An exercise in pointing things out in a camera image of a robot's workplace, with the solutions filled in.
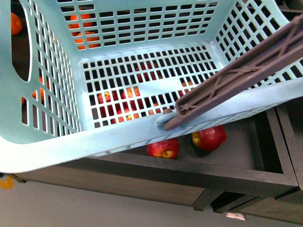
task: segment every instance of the gray floor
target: gray floor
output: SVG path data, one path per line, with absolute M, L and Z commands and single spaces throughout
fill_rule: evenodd
M 207 209 L 131 199 L 28 182 L 0 189 L 1 227 L 298 227 L 247 216 L 233 220 Z

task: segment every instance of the dark shelf compartment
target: dark shelf compartment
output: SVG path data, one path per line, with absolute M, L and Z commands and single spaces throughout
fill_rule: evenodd
M 298 187 L 274 198 L 223 192 L 211 203 L 214 212 L 239 212 L 303 223 L 303 97 L 277 106 L 275 113 Z
M 228 139 L 207 155 L 185 135 L 176 159 L 149 157 L 143 146 L 61 166 L 264 197 L 298 186 L 274 109 L 224 128 Z
M 266 113 L 225 124 L 226 141 L 214 152 L 194 146 L 191 134 L 178 137 L 178 161 L 216 166 L 283 173 Z M 147 156 L 146 147 L 123 151 L 125 154 Z
M 29 38 L 27 32 L 27 22 L 19 1 L 11 1 L 11 12 L 20 17 L 23 25 L 23 29 L 18 35 L 11 36 L 12 63 L 20 78 L 24 81 L 28 81 L 28 72 L 30 66 Z

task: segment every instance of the basket bottom grid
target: basket bottom grid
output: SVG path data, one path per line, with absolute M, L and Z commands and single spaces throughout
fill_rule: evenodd
M 206 43 L 156 46 L 82 65 L 85 130 L 174 110 L 175 101 L 222 68 Z

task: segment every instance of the light blue plastic basket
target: light blue plastic basket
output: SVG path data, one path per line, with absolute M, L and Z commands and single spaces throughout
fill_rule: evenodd
M 171 131 L 161 126 L 175 113 L 157 112 L 174 109 L 182 93 L 288 23 L 273 0 L 20 2 L 30 38 L 28 81 L 12 66 L 10 1 L 2 1 L 0 9 L 0 172 L 144 146 L 303 96 L 303 68 L 296 62 L 191 122 Z M 74 24 L 79 27 L 70 29 Z M 79 32 L 83 36 L 73 36 Z M 139 89 L 140 95 L 122 99 L 127 89 Z M 111 102 L 99 104 L 98 95 L 108 93 Z M 125 112 L 126 105 L 134 109 Z

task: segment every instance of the orange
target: orange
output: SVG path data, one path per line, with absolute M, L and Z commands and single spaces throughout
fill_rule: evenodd
M 11 16 L 10 18 L 11 34 L 18 35 L 23 29 L 22 21 L 14 13 L 11 13 L 10 16 Z
M 81 19 L 84 20 L 84 19 L 91 19 L 91 15 L 90 14 L 81 14 Z M 78 16 L 77 15 L 71 15 L 71 20 L 78 20 Z M 83 26 L 84 27 L 91 27 L 93 26 L 93 22 L 87 22 L 87 23 L 83 23 Z M 68 27 L 70 29 L 74 29 L 74 28 L 79 28 L 79 24 L 71 24 L 71 25 L 68 25 Z
M 15 185 L 15 182 L 13 181 L 13 178 L 11 178 L 10 176 L 8 176 L 6 178 L 6 181 L 0 181 L 0 188 L 3 189 L 12 189 Z
M 79 34 L 79 32 L 72 32 L 71 35 L 72 36 L 77 36 Z
M 43 84 L 42 77 L 40 77 L 39 80 L 40 80 L 40 83 Z M 40 88 L 40 94 L 41 94 L 41 102 L 43 102 L 44 101 L 44 90 L 42 88 Z M 36 99 L 37 98 L 37 92 L 34 92 L 32 94 L 32 97 L 34 99 Z
M 92 34 L 95 34 L 95 33 L 85 31 L 85 34 L 86 35 L 92 35 Z M 87 42 L 93 42 L 93 41 L 99 41 L 99 40 L 100 40 L 100 38 L 98 36 L 87 38 Z M 82 44 L 82 43 L 84 43 L 84 40 L 83 39 L 75 39 L 75 43 Z M 101 46 L 101 45 L 100 44 L 90 44 L 89 48 L 95 48 L 95 47 L 99 47 L 99 46 Z M 79 50 L 84 50 L 85 46 L 78 46 L 78 49 Z

